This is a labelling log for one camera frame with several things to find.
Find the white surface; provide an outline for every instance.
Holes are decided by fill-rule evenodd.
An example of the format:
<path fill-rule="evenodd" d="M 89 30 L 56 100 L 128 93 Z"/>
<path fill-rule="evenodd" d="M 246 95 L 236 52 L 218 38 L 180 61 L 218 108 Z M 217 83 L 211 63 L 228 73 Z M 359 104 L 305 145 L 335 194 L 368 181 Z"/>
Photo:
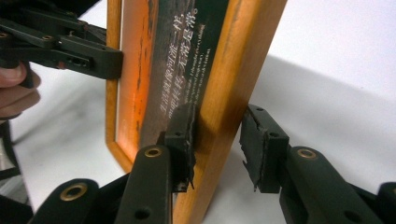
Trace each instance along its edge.
<path fill-rule="evenodd" d="M 251 103 L 267 109 L 294 146 L 321 151 L 342 176 L 376 192 L 396 180 L 396 5 L 391 1 L 292 1 Z M 105 25 L 106 2 L 83 20 Z M 41 102 L 13 120 L 35 209 L 72 178 L 101 186 L 122 175 L 104 143 L 105 82 L 35 67 Z M 205 223 L 284 223 L 277 195 L 253 192 L 238 144 Z"/>

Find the wooden frame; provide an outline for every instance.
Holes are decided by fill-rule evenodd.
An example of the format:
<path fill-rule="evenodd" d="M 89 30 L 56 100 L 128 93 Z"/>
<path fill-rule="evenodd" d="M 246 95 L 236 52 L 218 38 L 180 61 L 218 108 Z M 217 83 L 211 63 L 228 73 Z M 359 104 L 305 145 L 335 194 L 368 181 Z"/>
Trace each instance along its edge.
<path fill-rule="evenodd" d="M 175 223 L 202 222 L 285 5 L 286 0 L 230 0 L 198 118 L 195 189 L 177 196 Z M 120 47 L 120 14 L 121 1 L 108 0 L 112 48 Z M 116 142 L 118 86 L 106 84 L 106 143 L 129 172 L 133 161 Z"/>

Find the metal rivet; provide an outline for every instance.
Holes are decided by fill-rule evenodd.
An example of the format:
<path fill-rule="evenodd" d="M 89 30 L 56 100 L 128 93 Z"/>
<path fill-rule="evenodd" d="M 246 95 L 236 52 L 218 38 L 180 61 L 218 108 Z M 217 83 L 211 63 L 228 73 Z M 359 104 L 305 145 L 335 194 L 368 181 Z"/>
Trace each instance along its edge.
<path fill-rule="evenodd" d="M 306 148 L 298 149 L 297 154 L 306 159 L 314 159 L 317 157 L 317 153 Z"/>
<path fill-rule="evenodd" d="M 74 184 L 67 189 L 64 189 L 61 193 L 61 200 L 65 202 L 70 202 L 74 201 L 77 198 L 80 198 L 82 195 L 84 195 L 88 190 L 88 187 L 85 183 L 77 183 Z"/>
<path fill-rule="evenodd" d="M 163 154 L 163 151 L 160 148 L 150 148 L 145 151 L 145 155 L 147 157 L 158 157 Z"/>
<path fill-rule="evenodd" d="M 52 39 L 52 36 L 50 36 L 50 35 L 44 35 L 44 36 L 41 37 L 41 38 L 43 38 L 43 39 L 45 39 L 45 40 L 49 40 L 49 39 Z"/>

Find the clamp jaw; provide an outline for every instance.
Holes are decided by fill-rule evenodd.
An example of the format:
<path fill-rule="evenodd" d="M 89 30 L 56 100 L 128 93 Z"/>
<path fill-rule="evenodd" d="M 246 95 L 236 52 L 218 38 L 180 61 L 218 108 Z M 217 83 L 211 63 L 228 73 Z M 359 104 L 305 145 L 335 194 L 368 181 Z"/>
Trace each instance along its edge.
<path fill-rule="evenodd" d="M 240 143 L 254 188 L 280 192 L 287 223 L 395 223 L 396 182 L 377 195 L 348 184 L 317 150 L 291 147 L 264 109 L 248 106 Z"/>
<path fill-rule="evenodd" d="M 103 79 L 119 78 L 122 68 L 122 52 L 106 46 L 106 29 L 80 21 L 49 1 L 2 12 L 0 52 L 5 68 L 26 61 Z M 32 88 L 33 83 L 23 85 Z"/>

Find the hand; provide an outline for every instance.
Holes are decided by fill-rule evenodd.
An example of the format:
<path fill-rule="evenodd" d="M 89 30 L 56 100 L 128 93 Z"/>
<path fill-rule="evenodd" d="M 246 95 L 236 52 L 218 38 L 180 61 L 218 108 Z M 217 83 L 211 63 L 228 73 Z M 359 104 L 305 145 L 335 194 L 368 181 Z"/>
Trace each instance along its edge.
<path fill-rule="evenodd" d="M 35 86 L 26 89 L 18 86 L 26 78 L 26 68 L 22 63 L 17 68 L 0 68 L 0 119 L 20 114 L 40 100 L 37 87 L 40 77 L 33 73 Z"/>

